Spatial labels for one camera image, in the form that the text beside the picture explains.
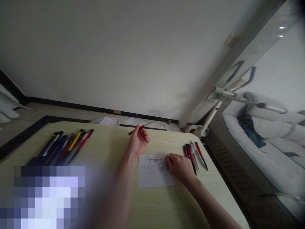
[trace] pixelated area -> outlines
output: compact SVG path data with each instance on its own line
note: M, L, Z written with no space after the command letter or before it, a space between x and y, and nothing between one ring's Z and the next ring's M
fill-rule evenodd
M1 176L0 228L68 229L84 200L84 166L16 166Z

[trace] wall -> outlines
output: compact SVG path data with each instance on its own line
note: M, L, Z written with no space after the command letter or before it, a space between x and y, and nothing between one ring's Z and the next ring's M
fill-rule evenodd
M292 27L256 66L254 80L236 92L277 99L289 111L305 110L305 19Z
M27 96L179 119L261 2L1 1L0 68Z

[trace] white papers on floor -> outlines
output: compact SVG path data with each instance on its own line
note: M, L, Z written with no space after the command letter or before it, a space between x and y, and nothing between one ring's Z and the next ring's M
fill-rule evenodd
M139 157L138 188L175 185L164 156L141 155Z
M126 122L127 122L129 125L131 125L134 121L135 121L134 118L129 118L129 119L126 120Z
M99 125L107 125L107 126L119 126L120 120L119 119L111 119L108 117L101 117L96 120L91 121L92 124L99 124Z

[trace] bundle of pens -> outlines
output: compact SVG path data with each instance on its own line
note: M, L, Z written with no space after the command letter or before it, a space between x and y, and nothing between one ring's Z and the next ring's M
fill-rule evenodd
M200 168L199 168L199 164L198 164L198 160L197 158L200 158L200 161L202 163L202 166L208 171L207 169L207 164L206 164L206 161L204 160L203 156L202 156L202 153L201 153L201 150L199 148L199 145L197 142L195 142L196 144L196 148L194 146L194 143L192 141L190 141L190 144L185 144L183 146L183 150L184 150L184 154L187 158L189 158L192 162L192 166L193 166L193 169L194 169L194 173L196 174L197 176L197 172L196 172L196 167L198 168L198 170L200 171Z
M93 131L93 129L90 129L86 132L80 129L76 135L72 133L70 136L62 136L63 131L55 132L27 165L68 165L76 157Z

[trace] light wood tabletop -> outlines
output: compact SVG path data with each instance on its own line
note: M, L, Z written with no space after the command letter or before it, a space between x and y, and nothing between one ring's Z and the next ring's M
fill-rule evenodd
M43 127L6 158L0 164L1 176L13 174L14 166L26 165L54 132L64 131L65 134L70 134L81 128L94 129L94 132L70 165L88 165L94 162L106 164L115 172L127 147L128 133L133 128L64 121ZM235 199L195 135L151 129L147 131L151 142L144 151L145 155L184 155L184 144L190 140L198 142L209 171L199 164L197 177L242 228L249 228ZM175 186L141 189L137 188L137 183L138 169L134 174L128 228L209 228L199 205L179 182Z

